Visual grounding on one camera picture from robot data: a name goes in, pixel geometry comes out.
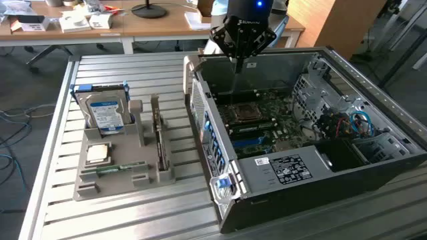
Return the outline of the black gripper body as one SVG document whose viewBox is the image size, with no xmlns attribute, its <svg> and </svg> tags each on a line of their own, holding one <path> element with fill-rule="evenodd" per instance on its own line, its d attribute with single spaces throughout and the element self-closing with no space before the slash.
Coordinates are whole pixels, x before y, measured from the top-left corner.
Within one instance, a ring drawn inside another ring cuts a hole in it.
<svg viewBox="0 0 427 240">
<path fill-rule="evenodd" d="M 270 27 L 270 14 L 274 2 L 271 0 L 230 0 L 225 27 L 239 50 L 241 29 L 262 29 Z"/>
</svg>

